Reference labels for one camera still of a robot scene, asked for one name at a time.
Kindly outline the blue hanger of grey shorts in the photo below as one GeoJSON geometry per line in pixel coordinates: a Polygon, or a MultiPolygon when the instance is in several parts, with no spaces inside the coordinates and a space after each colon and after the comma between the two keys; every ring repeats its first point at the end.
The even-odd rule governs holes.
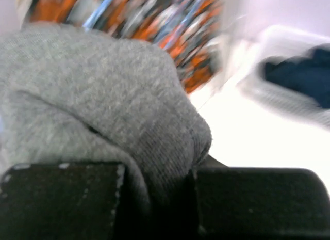
{"type": "Polygon", "coordinates": [[[82,25],[85,29],[92,29],[96,24],[101,15],[109,7],[113,0],[103,0],[101,4],[92,12],[92,14],[87,18],[87,20],[82,25]]]}

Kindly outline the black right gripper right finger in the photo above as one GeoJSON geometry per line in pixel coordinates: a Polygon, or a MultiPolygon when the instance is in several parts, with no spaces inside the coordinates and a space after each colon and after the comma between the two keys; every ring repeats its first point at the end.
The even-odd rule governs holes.
{"type": "Polygon", "coordinates": [[[311,170],[227,167],[208,157],[189,182],[192,239],[329,239],[329,195],[311,170]]]}

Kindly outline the orange black patterned shorts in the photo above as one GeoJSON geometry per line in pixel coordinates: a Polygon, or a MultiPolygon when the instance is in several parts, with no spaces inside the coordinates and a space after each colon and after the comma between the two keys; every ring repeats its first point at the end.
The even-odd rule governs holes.
{"type": "MultiPolygon", "coordinates": [[[[81,26],[103,0],[32,0],[29,22],[81,26]]],[[[217,35],[222,0],[113,0],[92,29],[139,39],[168,52],[185,91],[221,71],[217,35]]]]}

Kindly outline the grey shorts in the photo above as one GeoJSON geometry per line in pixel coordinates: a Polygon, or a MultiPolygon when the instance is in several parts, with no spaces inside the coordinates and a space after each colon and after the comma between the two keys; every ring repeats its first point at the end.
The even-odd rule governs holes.
{"type": "Polygon", "coordinates": [[[1,38],[7,163],[120,161],[140,206],[168,206],[211,146],[172,58],[139,40],[64,25],[1,38]]]}

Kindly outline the navy blue shorts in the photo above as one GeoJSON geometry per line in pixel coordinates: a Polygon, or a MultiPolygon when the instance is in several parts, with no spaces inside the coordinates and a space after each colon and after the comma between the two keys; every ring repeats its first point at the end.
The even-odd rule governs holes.
{"type": "Polygon", "coordinates": [[[268,58],[260,65],[262,75],[266,81],[307,95],[329,109],[329,46],[315,46],[309,54],[307,58],[268,58]]]}

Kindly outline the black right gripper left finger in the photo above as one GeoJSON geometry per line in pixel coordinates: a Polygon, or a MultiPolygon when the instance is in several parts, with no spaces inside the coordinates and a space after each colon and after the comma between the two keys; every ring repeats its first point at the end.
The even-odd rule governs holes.
{"type": "Polygon", "coordinates": [[[112,239],[125,168],[18,164],[1,178],[1,239],[112,239]]]}

